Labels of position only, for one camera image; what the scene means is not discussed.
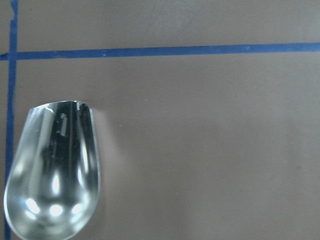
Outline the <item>metal ice scoop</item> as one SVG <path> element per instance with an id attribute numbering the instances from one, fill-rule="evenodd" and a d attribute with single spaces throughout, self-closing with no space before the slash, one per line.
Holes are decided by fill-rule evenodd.
<path id="1" fill-rule="evenodd" d="M 4 191 L 4 213 L 23 240 L 68 240 L 93 216 L 100 166 L 92 109 L 83 101 L 31 108 Z"/>

